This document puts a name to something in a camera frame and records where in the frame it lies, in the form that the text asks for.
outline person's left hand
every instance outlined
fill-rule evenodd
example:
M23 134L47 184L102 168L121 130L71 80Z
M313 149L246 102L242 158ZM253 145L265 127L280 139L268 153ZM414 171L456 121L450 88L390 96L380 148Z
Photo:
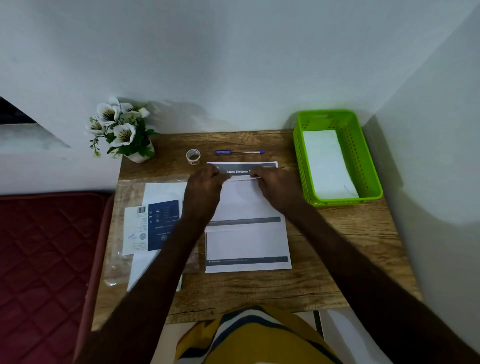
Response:
M215 214L223 182L229 178L220 174L213 164L192 174L185 189L182 219L194 219L206 226Z

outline yellow shirt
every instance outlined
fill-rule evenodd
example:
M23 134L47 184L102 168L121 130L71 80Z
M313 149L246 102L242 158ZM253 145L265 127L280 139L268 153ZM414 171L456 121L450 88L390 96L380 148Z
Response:
M304 320L264 305L199 322L180 339L175 360L178 364L341 363Z

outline red cushion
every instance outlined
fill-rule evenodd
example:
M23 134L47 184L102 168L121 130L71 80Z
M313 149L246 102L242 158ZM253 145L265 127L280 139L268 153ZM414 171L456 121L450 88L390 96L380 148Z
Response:
M0 362L71 363L107 195L0 197Z

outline blue pen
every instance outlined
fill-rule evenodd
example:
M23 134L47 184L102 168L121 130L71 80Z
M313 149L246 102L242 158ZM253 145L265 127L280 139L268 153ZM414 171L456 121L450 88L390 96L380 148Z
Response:
M232 152L231 150L217 150L215 152L218 156L229 156L230 154L263 154L265 151L257 150L255 152Z

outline green plastic basket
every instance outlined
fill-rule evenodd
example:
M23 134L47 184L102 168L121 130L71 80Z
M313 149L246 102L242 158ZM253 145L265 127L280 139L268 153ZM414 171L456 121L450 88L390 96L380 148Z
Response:
M325 200L315 194L303 133L318 130L336 131L347 171L357 189L359 198ZM382 186L368 151L367 142L363 136L357 115L354 112L349 110L302 111L298 115L293 139L303 195L311 205L358 205L365 201L378 200L382 197Z

